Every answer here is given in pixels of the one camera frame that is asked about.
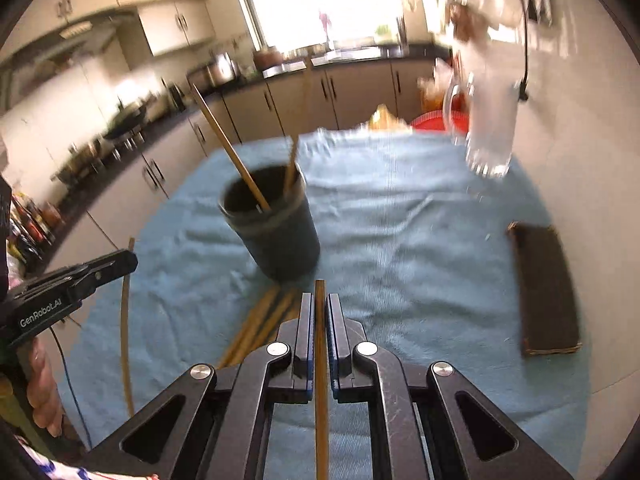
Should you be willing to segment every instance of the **glass jug handle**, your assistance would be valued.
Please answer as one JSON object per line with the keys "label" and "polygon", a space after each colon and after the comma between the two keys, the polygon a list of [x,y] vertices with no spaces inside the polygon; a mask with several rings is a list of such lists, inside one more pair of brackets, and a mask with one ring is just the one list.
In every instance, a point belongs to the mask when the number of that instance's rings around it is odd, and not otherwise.
{"label": "glass jug handle", "polygon": [[447,133],[451,136],[451,140],[454,144],[464,144],[466,141],[466,132],[463,132],[456,127],[451,118],[451,104],[453,98],[463,91],[462,82],[455,75],[451,76],[451,83],[449,88],[444,94],[444,100],[442,101],[442,122]]}

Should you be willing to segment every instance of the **blue tablecloth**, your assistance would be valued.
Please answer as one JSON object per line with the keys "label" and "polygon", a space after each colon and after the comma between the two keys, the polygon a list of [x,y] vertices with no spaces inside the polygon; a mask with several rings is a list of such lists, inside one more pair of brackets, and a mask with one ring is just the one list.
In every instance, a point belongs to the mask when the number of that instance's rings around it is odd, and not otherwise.
{"label": "blue tablecloth", "polygon": [[[286,139],[252,142],[249,168],[287,160]],[[588,348],[523,359],[518,288],[504,234],[513,220],[549,223],[512,162],[503,180],[472,174],[464,152],[429,134],[316,132],[298,161],[323,278],[345,316],[402,360],[447,360],[572,474],[590,392]],[[130,290],[130,367],[140,409],[191,364],[214,364],[270,282],[218,211],[237,174],[214,153],[146,225]],[[127,418],[119,347],[121,282],[104,287],[69,356],[94,443]],[[68,388],[67,413],[78,424]],[[331,478],[370,478],[367,410],[331,406]],[[313,406],[277,406],[265,478],[314,478]]]}

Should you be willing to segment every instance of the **range hood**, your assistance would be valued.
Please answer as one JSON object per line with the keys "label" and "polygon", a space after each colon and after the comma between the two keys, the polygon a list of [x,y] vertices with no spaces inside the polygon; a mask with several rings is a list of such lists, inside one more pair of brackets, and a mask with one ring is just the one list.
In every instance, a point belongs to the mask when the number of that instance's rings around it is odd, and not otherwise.
{"label": "range hood", "polygon": [[130,11],[96,14],[50,32],[15,52],[0,70],[0,114],[81,59],[101,54],[121,25],[137,19]]}

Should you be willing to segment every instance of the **metal screw cap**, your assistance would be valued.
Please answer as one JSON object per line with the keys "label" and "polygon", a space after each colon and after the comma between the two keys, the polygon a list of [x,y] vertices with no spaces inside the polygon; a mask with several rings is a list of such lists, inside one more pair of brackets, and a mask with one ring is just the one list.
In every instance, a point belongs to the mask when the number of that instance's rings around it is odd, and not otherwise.
{"label": "metal screw cap", "polygon": [[191,377],[198,380],[206,379],[211,375],[211,372],[212,372],[211,368],[208,367],[207,365],[195,365],[191,369]]}
{"label": "metal screw cap", "polygon": [[280,341],[276,341],[275,343],[271,343],[267,346],[267,353],[273,356],[284,355],[289,351],[289,346],[281,343]]}
{"label": "metal screw cap", "polygon": [[448,377],[453,373],[453,366],[444,361],[438,361],[433,365],[433,373],[440,377]]}
{"label": "metal screw cap", "polygon": [[363,341],[362,343],[358,343],[356,350],[361,355],[373,355],[378,351],[378,347],[371,341]]}

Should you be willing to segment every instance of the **black cup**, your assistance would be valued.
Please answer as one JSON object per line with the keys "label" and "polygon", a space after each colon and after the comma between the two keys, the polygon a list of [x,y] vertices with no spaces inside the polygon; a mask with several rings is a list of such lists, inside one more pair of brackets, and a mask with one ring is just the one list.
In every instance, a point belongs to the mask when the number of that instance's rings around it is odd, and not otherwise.
{"label": "black cup", "polygon": [[276,282],[295,280],[311,272],[320,256],[306,182],[296,167],[293,185],[283,196],[286,166],[251,172],[271,209],[262,211],[244,180],[231,183],[222,194],[220,211],[238,233],[260,270]]}

